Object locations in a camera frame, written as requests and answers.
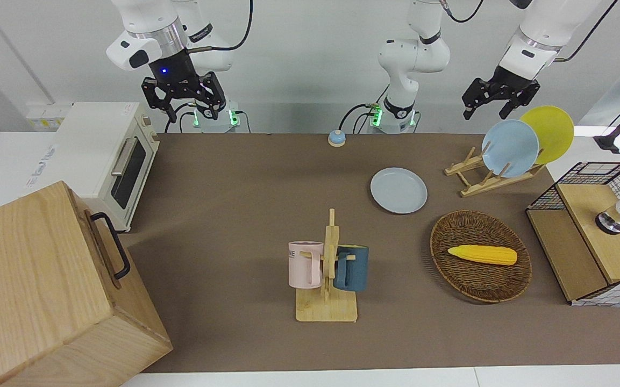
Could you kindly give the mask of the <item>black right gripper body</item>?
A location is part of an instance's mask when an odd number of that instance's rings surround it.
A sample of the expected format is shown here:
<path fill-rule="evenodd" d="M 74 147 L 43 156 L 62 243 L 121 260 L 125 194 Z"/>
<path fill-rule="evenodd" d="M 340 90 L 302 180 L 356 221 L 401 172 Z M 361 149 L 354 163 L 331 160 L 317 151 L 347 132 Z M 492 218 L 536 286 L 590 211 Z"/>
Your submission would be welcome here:
<path fill-rule="evenodd" d="M 197 99 L 202 96 L 199 75 L 186 49 L 148 64 L 153 78 L 171 86 L 174 99 Z"/>

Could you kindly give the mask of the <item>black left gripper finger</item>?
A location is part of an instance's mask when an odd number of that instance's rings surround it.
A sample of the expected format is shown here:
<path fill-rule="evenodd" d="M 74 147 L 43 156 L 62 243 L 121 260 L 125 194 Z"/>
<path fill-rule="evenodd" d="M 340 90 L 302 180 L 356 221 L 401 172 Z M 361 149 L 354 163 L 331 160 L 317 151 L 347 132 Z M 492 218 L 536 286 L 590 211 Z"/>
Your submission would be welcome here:
<path fill-rule="evenodd" d="M 465 106 L 463 118 L 470 120 L 477 108 L 485 103 L 485 92 L 466 92 L 462 96 L 462 102 Z"/>
<path fill-rule="evenodd" d="M 530 103 L 530 96 L 527 95 L 512 95 L 506 102 L 503 108 L 499 111 L 499 117 L 501 119 L 507 119 L 508 115 L 518 107 L 527 106 Z"/>

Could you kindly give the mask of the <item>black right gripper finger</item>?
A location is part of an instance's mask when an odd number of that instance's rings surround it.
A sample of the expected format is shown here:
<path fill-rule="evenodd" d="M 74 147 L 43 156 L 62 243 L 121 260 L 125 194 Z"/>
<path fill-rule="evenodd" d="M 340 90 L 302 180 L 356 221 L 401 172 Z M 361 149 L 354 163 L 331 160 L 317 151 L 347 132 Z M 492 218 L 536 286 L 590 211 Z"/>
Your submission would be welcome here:
<path fill-rule="evenodd" d="M 218 120 L 219 113 L 226 108 L 226 96 L 213 71 L 199 77 L 202 96 L 196 99 L 196 109 L 205 118 Z"/>
<path fill-rule="evenodd" d="M 157 95 L 157 90 L 165 93 L 164 98 Z M 155 78 L 144 78 L 142 91 L 150 108 L 163 111 L 169 117 L 169 123 L 175 123 L 177 115 L 170 101 L 174 98 L 174 90 L 171 86 L 161 83 Z"/>

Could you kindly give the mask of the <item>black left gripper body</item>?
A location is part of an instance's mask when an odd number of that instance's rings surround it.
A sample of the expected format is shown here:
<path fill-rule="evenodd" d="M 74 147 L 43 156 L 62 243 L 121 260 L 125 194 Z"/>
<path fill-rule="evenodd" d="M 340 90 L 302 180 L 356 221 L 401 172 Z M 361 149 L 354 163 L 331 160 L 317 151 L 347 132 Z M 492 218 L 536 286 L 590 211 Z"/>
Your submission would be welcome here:
<path fill-rule="evenodd" d="M 477 88 L 476 103 L 493 100 L 509 100 L 515 103 L 530 103 L 540 90 L 536 80 L 525 79 L 508 69 L 497 66 L 489 80 L 475 79 Z"/>

